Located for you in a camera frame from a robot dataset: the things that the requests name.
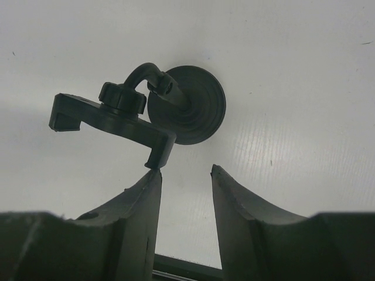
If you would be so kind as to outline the black phone stand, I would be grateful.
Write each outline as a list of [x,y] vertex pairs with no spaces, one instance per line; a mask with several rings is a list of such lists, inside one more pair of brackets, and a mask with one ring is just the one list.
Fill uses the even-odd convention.
[[166,72],[153,63],[138,66],[122,84],[106,82],[99,102],[70,94],[54,97],[49,127],[79,131],[85,123],[150,148],[145,166],[160,169],[174,144],[209,139],[223,122],[226,97],[217,78],[196,66]]

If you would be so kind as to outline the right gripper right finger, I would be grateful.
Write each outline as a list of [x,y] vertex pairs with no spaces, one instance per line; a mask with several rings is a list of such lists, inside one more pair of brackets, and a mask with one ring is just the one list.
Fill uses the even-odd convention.
[[373,280],[374,213],[303,217],[211,172],[224,280]]

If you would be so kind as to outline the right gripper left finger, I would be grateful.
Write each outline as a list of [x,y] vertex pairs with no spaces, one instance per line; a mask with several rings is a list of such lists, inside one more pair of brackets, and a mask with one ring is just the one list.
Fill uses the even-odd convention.
[[2,280],[151,280],[162,175],[75,220],[47,212],[1,214]]

